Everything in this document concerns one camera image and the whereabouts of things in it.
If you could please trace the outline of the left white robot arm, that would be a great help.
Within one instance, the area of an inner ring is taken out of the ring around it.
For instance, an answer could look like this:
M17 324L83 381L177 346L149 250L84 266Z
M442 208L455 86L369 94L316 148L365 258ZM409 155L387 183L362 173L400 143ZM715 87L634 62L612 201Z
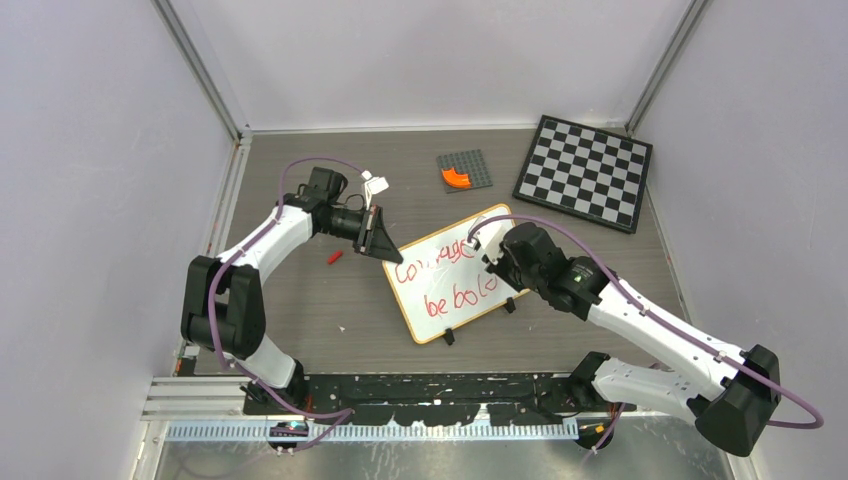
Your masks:
M317 234L349 240L355 253L400 264L375 195L388 181L367 170L363 204L352 209L340 197L347 178L315 167L294 193L283 194L268 218L248 237L216 257L200 255L188 267L180 333L225 363L235 362L269 386L268 400L280 412L298 412L307 398L302 364L267 335L263 286L298 247Z

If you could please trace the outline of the red marker cap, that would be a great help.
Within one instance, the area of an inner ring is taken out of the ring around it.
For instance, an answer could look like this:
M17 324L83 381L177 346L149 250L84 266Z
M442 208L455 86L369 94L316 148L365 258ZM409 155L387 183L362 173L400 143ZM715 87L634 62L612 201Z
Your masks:
M332 264L334 264L334 263L335 263L335 262L337 262L337 261L338 261L338 260L339 260L342 256L343 256L343 251L342 251L342 250L338 250L338 251L334 252L334 253L333 253L333 254L332 254L332 255L331 255L331 256L327 259L327 264L328 264L328 265L332 265Z

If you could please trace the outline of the yellow framed whiteboard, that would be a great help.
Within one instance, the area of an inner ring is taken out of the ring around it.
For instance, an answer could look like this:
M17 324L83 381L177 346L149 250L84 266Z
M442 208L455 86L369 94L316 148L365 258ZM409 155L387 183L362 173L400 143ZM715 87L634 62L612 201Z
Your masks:
M401 263L383 263L415 343L442 337L524 294L486 272L484 250L467 240L475 224L510 213L508 205L496 204L401 247Z

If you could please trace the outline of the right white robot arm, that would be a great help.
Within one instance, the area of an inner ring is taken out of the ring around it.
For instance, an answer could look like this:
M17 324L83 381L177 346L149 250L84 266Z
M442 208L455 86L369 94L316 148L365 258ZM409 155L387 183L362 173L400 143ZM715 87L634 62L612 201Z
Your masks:
M658 411L695 427L715 447L749 456L781 401L779 361L707 335L643 297L590 256L567 256L532 222L472 236L487 272L536 293L554 310L614 332L665 365L660 371L589 352L566 380L584 410L603 403Z

